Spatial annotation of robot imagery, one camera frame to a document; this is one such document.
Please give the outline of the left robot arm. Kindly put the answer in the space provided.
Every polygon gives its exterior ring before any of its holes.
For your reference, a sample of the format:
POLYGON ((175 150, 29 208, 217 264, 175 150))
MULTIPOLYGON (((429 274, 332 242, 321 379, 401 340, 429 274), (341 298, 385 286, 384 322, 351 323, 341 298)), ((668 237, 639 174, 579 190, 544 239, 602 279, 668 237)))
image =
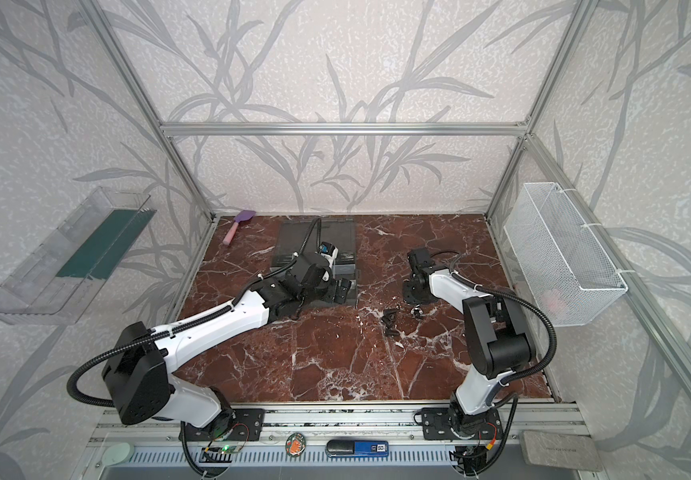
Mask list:
POLYGON ((324 242, 315 252, 295 254, 288 265, 259 276, 217 307, 155 328, 141 322, 129 325, 112 350, 70 376, 69 396, 83 404, 116 408, 125 425, 156 418, 218 435, 228 432, 237 416, 225 396, 179 378, 177 371, 238 335, 299 317, 313 302, 344 303, 351 282, 335 276, 338 257, 338 248, 324 242))

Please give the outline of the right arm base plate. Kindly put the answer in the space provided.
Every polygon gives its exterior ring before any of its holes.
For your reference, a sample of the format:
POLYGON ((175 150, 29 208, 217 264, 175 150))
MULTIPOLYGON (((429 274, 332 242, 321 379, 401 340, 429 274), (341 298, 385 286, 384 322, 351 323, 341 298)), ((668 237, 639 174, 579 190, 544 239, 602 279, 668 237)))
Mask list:
POLYGON ((426 407, 413 414, 425 440, 497 440, 503 436, 501 418, 495 409, 469 415, 453 407, 426 407))

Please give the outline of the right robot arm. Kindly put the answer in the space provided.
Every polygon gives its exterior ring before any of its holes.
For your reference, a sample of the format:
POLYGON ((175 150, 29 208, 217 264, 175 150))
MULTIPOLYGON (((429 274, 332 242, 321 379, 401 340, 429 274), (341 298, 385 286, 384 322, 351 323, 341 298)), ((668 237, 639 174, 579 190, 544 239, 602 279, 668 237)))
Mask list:
POLYGON ((511 383, 543 372, 557 353, 557 331, 547 314, 507 290, 481 286, 435 261, 427 248, 407 254, 411 275, 403 298, 411 305, 439 300, 463 315, 471 370, 451 396, 449 417, 457 431, 483 422, 497 394, 511 383))

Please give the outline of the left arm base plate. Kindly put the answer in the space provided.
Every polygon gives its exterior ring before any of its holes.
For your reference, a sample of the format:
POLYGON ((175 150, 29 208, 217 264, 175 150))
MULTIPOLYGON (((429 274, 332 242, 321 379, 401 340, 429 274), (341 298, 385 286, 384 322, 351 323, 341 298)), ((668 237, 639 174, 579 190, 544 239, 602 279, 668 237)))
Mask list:
POLYGON ((256 442, 260 440, 265 416, 262 408, 239 408, 231 414, 222 412, 207 427, 197 428, 186 424, 179 434, 179 440, 256 442))

